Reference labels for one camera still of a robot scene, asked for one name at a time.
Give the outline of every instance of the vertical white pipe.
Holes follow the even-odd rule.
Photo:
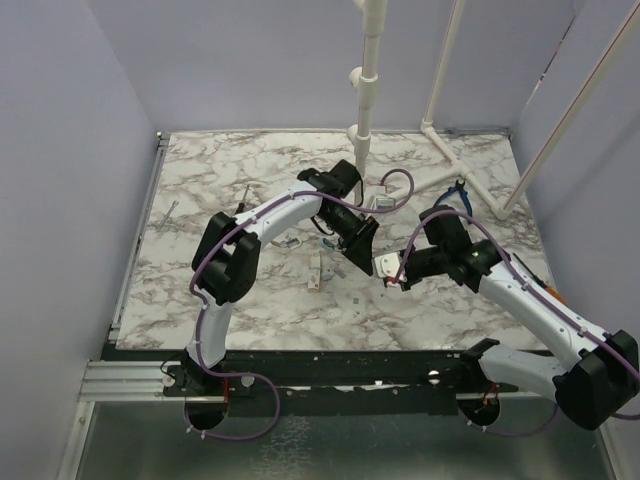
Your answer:
[[[458,36],[458,28],[460,27],[460,19],[462,18],[465,3],[466,0],[455,0],[453,4],[453,10],[451,11],[451,17],[449,17],[449,24],[447,25],[444,43],[442,45],[442,50],[440,51],[440,59],[438,60],[438,67],[436,69],[436,78],[433,81],[431,93],[429,94],[429,102],[427,103],[427,111],[424,114],[424,119],[422,120],[423,130],[433,125],[433,113],[436,105],[438,104],[442,86],[444,85],[444,77],[447,75],[449,57],[451,56],[453,44]]]
[[[373,78],[378,73],[378,54],[380,52],[380,35],[365,36],[362,54],[362,76]]]
[[[364,31],[364,51],[362,53],[362,72],[358,82],[358,129],[355,137],[354,150],[356,168],[364,181],[366,174],[366,160],[369,155],[371,142],[371,114],[376,96],[378,81],[378,57],[380,52],[380,35],[384,31],[384,21],[387,15],[387,0],[354,0],[362,10],[362,30]],[[356,190],[356,202],[360,203],[360,191]]]
[[[578,93],[565,110],[564,115],[560,117],[560,121],[556,124],[546,143],[538,151],[537,155],[520,178],[516,188],[513,190],[503,206],[504,211],[511,212],[511,210],[513,210],[520,197],[522,197],[531,181],[535,178],[542,165],[547,161],[549,155],[567,131],[567,128],[569,128],[573,123],[573,120],[581,110],[582,106],[594,92],[595,87],[598,85],[600,80],[602,80],[602,77],[607,70],[609,70],[613,64],[616,54],[629,40],[630,33],[633,28],[638,25],[638,21],[640,20],[640,15],[638,14],[639,11],[640,1],[636,1],[616,33],[607,44],[602,55],[600,55],[598,62],[596,62],[595,66],[587,76],[582,87],[578,90]]]

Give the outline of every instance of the lavender wall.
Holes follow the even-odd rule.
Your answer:
[[[84,0],[0,4],[0,476],[55,478],[157,139]]]
[[[521,171],[561,117],[634,2],[589,0],[514,134]],[[638,207],[640,31],[560,141],[527,192],[560,292],[585,318],[640,339]],[[625,408],[640,410],[637,398]],[[628,446],[638,425],[618,422]],[[631,455],[636,475],[640,459]]]
[[[467,2],[440,126],[511,125],[573,18],[571,0]],[[89,0],[163,130],[347,127],[362,16],[351,0]],[[451,0],[393,0],[373,125],[417,129]]]

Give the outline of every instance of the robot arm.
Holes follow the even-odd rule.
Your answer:
[[[192,262],[194,270],[233,228],[252,218],[255,221],[233,237],[228,247],[213,256],[197,282],[209,301],[201,327],[202,356],[207,367],[216,365],[226,353],[225,341],[231,314],[235,303],[249,292],[255,282],[260,250],[301,220],[319,216],[340,235],[338,244],[345,257],[367,275],[373,274],[371,248],[378,228],[373,217],[363,219],[348,208],[319,196],[294,197],[296,192],[307,191],[344,198],[360,181],[356,168],[341,160],[329,172],[318,172],[313,168],[301,172],[281,195],[235,218],[224,213],[211,218]],[[282,201],[283,197],[290,200],[274,207],[273,204]],[[195,333],[187,352],[197,363]]]
[[[420,219],[441,209],[450,207],[427,210]],[[529,289],[613,347],[637,369],[638,345],[630,335],[624,331],[610,335],[581,318],[539,286],[524,265],[512,261],[517,273],[530,283],[528,289],[523,289],[491,242],[472,243],[458,217],[438,217],[425,226],[425,233],[434,247],[410,253],[399,278],[403,290],[425,277],[448,274],[459,285],[466,285],[511,313],[554,355],[521,352],[485,339],[461,356],[473,377],[508,383],[544,396],[557,402],[576,424],[591,430],[638,393],[638,384],[618,361],[580,331],[569,328]],[[377,276],[385,283],[398,271],[401,255],[404,252],[374,259]]]

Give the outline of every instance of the metal floor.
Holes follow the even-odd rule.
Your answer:
[[[114,479],[613,479],[600,433],[561,418],[530,438],[468,428],[459,417],[424,414],[285,417],[251,442],[186,434],[179,403],[96,405],[78,478]],[[550,402],[503,399],[496,424],[525,431],[544,423]],[[231,418],[225,433],[259,429],[266,419]]]

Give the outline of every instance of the marble tabletop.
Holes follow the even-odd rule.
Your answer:
[[[518,172],[505,137],[445,139],[494,196],[508,196]],[[199,300],[188,291],[193,273],[190,264],[211,216],[219,211],[232,215],[247,186],[247,204],[252,208],[285,190],[301,170],[329,170],[340,159],[352,161],[352,152],[342,133],[172,135],[117,348],[185,347],[200,308]],[[419,181],[448,166],[442,154],[420,134],[374,135],[367,183],[375,184],[394,167],[408,169]],[[406,180],[402,175],[392,175],[388,185],[394,191],[404,188]],[[378,215],[380,228],[373,244],[374,255],[404,248],[418,223],[418,214],[431,207],[449,186],[446,183],[421,191],[399,211]],[[473,190],[469,190],[469,199],[474,216],[502,245],[548,280],[542,245],[526,202],[501,222]],[[174,202],[177,204],[171,215],[159,228]],[[456,197],[447,203],[463,208]],[[469,231],[473,240],[481,238],[475,227]],[[444,276],[425,280],[403,293],[367,277],[340,254],[321,250],[322,269],[333,270],[334,276],[321,282],[320,292],[310,292],[309,256],[320,248],[322,235],[308,220],[287,234],[299,237],[302,245],[296,249],[276,245],[264,248],[257,280],[234,310],[228,348],[450,349],[472,346],[485,337],[514,348],[540,347],[537,339],[508,313]],[[421,235],[417,246],[427,245]]]

